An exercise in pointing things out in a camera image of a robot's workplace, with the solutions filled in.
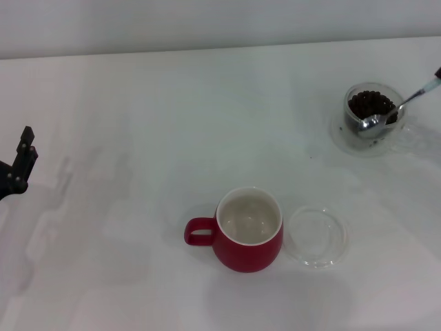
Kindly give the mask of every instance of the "white wall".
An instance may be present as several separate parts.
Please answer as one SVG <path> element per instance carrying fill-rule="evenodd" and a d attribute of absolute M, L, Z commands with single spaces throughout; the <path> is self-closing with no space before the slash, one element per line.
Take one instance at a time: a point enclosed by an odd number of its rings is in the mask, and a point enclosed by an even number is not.
<path fill-rule="evenodd" d="M 439 0 L 0 0 L 0 59 L 436 34 Z"/>

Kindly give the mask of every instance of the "glass bowl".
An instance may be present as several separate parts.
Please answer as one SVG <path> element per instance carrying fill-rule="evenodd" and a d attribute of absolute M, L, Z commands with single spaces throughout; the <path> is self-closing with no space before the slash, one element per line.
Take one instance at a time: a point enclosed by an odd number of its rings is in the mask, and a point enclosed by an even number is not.
<path fill-rule="evenodd" d="M 334 140 L 336 140 L 336 143 L 341 148 L 344 148 L 352 154 L 362 156 L 382 154 L 391 147 L 397 135 L 403 129 L 407 118 L 407 109 L 404 107 L 398 113 L 397 121 L 385 126 L 375 138 L 362 138 L 358 135 L 358 125 L 361 120 L 352 112 L 348 102 L 354 95 L 363 91 L 378 91 L 388 97 L 395 106 L 400 105 L 404 101 L 401 95 L 386 85 L 379 83 L 361 83 L 352 86 L 343 99 L 343 112 L 337 114 L 336 118 L 333 119 L 331 129 L 333 131 Z"/>

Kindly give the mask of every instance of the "coffee beans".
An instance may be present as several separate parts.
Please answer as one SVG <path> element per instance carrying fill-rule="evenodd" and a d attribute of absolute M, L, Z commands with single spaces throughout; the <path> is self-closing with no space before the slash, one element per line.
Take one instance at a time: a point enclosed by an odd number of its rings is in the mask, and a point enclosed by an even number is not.
<path fill-rule="evenodd" d="M 360 92 L 348 101 L 348 106 L 359 119 L 366 119 L 375 114 L 386 115 L 395 108 L 393 102 L 378 91 Z M 386 124 L 394 123 L 397 120 L 398 113 L 396 112 L 388 118 Z"/>

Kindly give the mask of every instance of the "mug handle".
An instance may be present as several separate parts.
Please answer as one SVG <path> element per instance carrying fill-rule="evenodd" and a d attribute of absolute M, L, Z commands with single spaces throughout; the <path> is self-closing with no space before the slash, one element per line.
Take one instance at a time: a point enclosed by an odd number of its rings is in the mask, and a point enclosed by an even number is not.
<path fill-rule="evenodd" d="M 214 239 L 214 231 L 216 226 L 215 219 L 209 217 L 198 217 L 187 223 L 184 231 L 184 240 L 192 246 L 211 246 Z M 211 230 L 211 234 L 192 234 L 197 230 Z"/>

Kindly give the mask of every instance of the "metal spoon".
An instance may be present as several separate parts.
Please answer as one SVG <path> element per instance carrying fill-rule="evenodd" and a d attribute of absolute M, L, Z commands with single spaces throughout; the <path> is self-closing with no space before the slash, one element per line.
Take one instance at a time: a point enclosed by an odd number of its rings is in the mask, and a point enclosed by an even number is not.
<path fill-rule="evenodd" d="M 395 107 L 386 115 L 376 114 L 361 120 L 360 123 L 358 124 L 358 135 L 363 139 L 377 138 L 378 135 L 386 126 L 386 122 L 390 116 L 392 116 L 396 112 L 401 111 L 403 107 L 406 104 L 408 104 L 408 102 L 410 102 L 411 100 L 414 100 L 417 97 L 421 97 L 422 95 L 432 91 L 433 89 L 441 85 L 441 68 L 436 72 L 435 75 L 436 75 L 435 79 L 428 82 L 426 85 L 423 86 L 423 88 L 421 88 L 417 92 L 413 93 L 408 99 L 404 100 L 400 105 Z"/>

